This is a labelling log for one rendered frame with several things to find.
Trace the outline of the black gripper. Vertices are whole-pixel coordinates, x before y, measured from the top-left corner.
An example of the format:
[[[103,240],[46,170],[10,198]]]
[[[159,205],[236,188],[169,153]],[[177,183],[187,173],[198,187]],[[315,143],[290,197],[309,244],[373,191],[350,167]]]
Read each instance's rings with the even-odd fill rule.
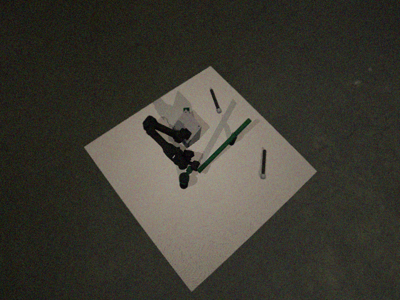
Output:
[[[200,165],[199,161],[193,161],[193,162],[191,162],[191,161],[188,159],[188,155],[186,155],[186,161],[187,161],[187,165],[191,165],[191,167],[190,167],[191,170],[193,170],[193,171],[197,171],[197,170],[198,170],[198,167],[199,167],[199,165]],[[177,162],[175,161],[174,164],[177,165]]]

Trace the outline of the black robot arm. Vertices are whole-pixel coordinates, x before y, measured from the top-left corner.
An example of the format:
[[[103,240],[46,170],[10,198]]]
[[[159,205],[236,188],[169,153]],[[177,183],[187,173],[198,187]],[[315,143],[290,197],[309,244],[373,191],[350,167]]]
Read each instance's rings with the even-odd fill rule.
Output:
[[[175,131],[167,126],[164,126],[156,121],[156,119],[152,116],[147,116],[143,122],[143,129],[146,131],[146,134],[151,136],[161,147],[164,154],[172,161],[177,162],[179,169],[183,170],[188,167],[186,161],[186,155],[188,155],[188,159],[194,156],[194,151],[184,150],[184,152],[180,149],[180,147],[176,147],[171,143],[168,143],[156,130],[167,134],[168,136],[173,137],[174,141],[177,143],[182,143],[184,139],[189,139],[191,136],[191,132],[187,128],[181,128],[181,130]],[[156,130],[155,130],[156,129]],[[173,156],[175,157],[173,158]]]

